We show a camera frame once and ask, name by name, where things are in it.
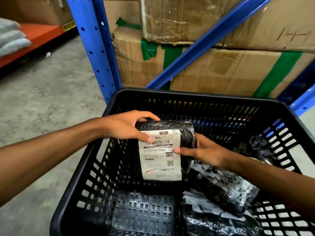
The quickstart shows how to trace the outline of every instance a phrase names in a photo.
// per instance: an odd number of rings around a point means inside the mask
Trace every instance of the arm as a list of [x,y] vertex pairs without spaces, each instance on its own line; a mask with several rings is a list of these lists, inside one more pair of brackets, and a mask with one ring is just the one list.
[[136,121],[150,117],[150,112],[131,111],[94,118],[60,131],[0,148],[0,206],[24,190],[43,174],[98,138],[153,138],[135,128]]
[[275,198],[300,215],[315,221],[315,179],[268,165],[238,153],[229,151],[203,135],[196,134],[198,147],[195,149],[175,148],[174,151],[231,171]]

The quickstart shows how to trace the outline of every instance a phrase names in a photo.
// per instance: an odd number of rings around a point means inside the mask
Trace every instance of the black plastic basket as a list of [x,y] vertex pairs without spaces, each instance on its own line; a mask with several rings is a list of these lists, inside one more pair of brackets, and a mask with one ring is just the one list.
[[[275,100],[124,88],[103,116],[134,109],[163,120],[191,121],[196,132],[225,147],[261,134],[278,165],[297,173],[299,163],[290,149],[302,147],[314,162],[313,137],[289,107]],[[53,215],[50,235],[182,235],[178,204],[184,184],[134,180],[130,141],[111,139],[99,158],[101,143],[87,146]],[[254,202],[251,209],[267,235],[314,235],[314,224],[281,203]]]

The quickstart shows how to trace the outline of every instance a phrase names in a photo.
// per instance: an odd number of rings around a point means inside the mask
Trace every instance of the orange shelf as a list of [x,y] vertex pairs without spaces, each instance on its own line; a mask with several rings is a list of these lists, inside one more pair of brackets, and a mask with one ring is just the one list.
[[26,35],[27,39],[32,42],[32,45],[0,58],[0,68],[64,33],[62,26],[27,23],[20,23],[20,25],[21,31]]

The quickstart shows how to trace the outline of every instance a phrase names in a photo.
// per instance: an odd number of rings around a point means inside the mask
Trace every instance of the fingernail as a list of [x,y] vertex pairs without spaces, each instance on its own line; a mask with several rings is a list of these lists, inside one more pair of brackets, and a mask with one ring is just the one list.
[[175,147],[175,148],[173,149],[173,151],[174,151],[175,153],[179,153],[179,152],[180,152],[180,148],[179,148],[179,147]]

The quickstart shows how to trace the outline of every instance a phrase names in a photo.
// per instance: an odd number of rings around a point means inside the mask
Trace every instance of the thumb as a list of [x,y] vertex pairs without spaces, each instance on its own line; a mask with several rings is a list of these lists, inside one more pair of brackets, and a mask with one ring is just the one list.
[[183,156],[193,156],[196,157],[197,149],[196,148],[186,148],[186,147],[175,147],[174,152]]
[[146,142],[146,143],[152,143],[154,142],[154,138],[144,132],[140,132],[139,130],[135,129],[135,138],[140,140],[140,141],[143,141],[143,142]]

